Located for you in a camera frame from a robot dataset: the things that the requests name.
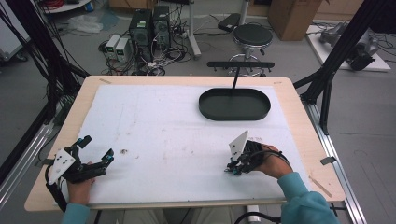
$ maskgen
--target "metal stool legs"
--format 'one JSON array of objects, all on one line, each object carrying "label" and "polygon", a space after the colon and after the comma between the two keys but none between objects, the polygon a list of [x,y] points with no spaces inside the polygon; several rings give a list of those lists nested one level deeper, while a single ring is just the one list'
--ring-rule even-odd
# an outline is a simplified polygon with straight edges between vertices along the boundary
[{"label": "metal stool legs", "polygon": [[[247,48],[245,49],[245,53],[243,54],[236,54],[234,55],[229,61],[230,62],[237,62],[236,58],[239,57],[244,57],[244,62],[250,62],[252,59],[256,62],[260,62],[260,59],[258,59],[256,56],[252,55],[254,48]],[[256,77],[256,76],[260,76],[260,77],[265,77],[265,73],[264,73],[264,68],[256,68],[258,69],[258,71],[254,71],[253,68],[248,68],[246,67],[246,73],[245,74],[241,74],[239,76],[243,76],[243,77]],[[232,73],[235,73],[235,68],[232,68],[231,71],[228,73],[229,75],[231,75]]]}]

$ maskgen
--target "stool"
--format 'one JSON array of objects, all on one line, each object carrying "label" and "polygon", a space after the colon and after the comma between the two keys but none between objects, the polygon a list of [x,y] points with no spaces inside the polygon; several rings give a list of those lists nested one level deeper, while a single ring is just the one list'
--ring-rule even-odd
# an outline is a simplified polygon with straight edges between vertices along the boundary
[{"label": "stool", "polygon": [[[243,24],[239,25],[233,30],[233,41],[236,44],[241,45],[242,48],[245,50],[245,53],[234,55],[230,59],[230,62],[236,61],[236,58],[238,57],[244,57],[244,62],[250,62],[251,59],[259,62],[260,60],[257,57],[251,55],[251,53],[254,51],[254,49],[259,49],[262,55],[264,55],[264,49],[271,44],[272,34],[269,30],[265,29],[259,24]],[[251,72],[253,72],[253,69],[247,68],[247,74],[242,76],[265,76],[263,68],[261,68],[259,72],[254,74],[250,74]]]}]

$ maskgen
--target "computer tower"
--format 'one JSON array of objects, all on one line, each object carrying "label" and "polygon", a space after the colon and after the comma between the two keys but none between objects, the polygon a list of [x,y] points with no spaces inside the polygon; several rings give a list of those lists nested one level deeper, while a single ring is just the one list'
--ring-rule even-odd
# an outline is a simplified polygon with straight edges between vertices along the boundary
[{"label": "computer tower", "polygon": [[138,63],[153,61],[155,45],[152,40],[154,38],[154,26],[152,22],[152,14],[150,9],[139,8],[132,16],[129,25],[129,33],[133,42],[134,52],[136,52],[136,61]]},{"label": "computer tower", "polygon": [[154,8],[153,22],[157,47],[160,49],[169,49],[171,47],[169,7],[156,6]]},{"label": "computer tower", "polygon": [[129,33],[137,46],[151,46],[154,36],[150,9],[139,8],[134,12],[129,25]]}]

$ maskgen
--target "metal rail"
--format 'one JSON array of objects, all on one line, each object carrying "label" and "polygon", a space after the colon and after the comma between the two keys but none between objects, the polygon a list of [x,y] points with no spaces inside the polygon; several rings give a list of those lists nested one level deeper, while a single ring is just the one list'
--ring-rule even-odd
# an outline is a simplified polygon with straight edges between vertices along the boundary
[{"label": "metal rail", "polygon": [[353,189],[350,186],[349,181],[347,180],[347,175],[344,171],[344,168],[340,160],[338,159],[337,152],[334,148],[334,145],[332,144],[332,139],[329,135],[323,132],[323,129],[320,127],[320,112],[318,111],[318,108],[315,105],[309,105],[306,102],[303,102],[303,105],[309,118],[311,118],[312,125],[317,132],[318,138],[320,139],[320,142],[323,145],[327,156],[333,156],[337,159],[337,161],[334,162],[332,166],[346,194],[346,199],[344,200],[344,202],[346,204],[346,209],[348,211],[349,217],[355,224],[367,223],[364,214],[361,211],[361,207],[359,206],[358,200],[356,199],[355,193],[353,192]]},{"label": "metal rail", "polygon": [[47,142],[53,126],[53,121],[47,125],[43,124],[41,126],[28,148],[24,151],[11,172],[9,172],[3,184],[0,186],[0,210],[3,209],[12,192],[21,182],[21,179],[26,174],[27,170],[31,167],[31,164],[37,156],[37,153],[40,151],[40,148],[42,148]]}]

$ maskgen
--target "human arm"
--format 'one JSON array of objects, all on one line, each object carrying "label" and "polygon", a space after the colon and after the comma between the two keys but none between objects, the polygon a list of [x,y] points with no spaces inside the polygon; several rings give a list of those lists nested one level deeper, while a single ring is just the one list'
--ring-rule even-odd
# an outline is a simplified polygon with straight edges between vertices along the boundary
[{"label": "human arm", "polygon": [[[278,151],[267,145],[262,149]],[[325,198],[318,192],[308,191],[300,175],[279,157],[264,156],[264,163],[257,170],[276,178],[285,194],[286,202],[282,204],[281,213],[283,224],[339,223]]]},{"label": "human arm", "polygon": [[69,204],[62,219],[62,224],[84,224],[90,215],[90,208],[86,205],[90,201],[90,189],[95,180],[89,179],[81,183],[67,182]]}]

